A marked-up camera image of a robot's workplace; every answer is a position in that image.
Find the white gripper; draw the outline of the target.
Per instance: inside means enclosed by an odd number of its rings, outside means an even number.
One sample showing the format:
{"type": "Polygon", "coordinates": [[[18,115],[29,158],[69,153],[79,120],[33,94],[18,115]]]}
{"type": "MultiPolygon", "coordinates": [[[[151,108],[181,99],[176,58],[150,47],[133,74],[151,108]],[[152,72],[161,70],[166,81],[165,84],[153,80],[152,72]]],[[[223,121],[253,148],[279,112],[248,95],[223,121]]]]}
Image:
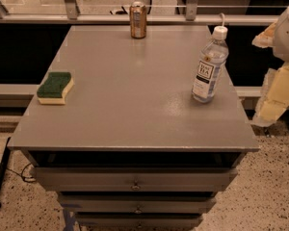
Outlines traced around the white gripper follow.
{"type": "MultiPolygon", "coordinates": [[[[289,62],[289,6],[280,15],[277,23],[268,26],[251,44],[259,48],[274,45],[274,56],[289,62]]],[[[268,70],[260,93],[251,123],[259,127],[269,127],[275,124],[289,107],[289,63],[284,63],[278,70],[268,70]]]]}

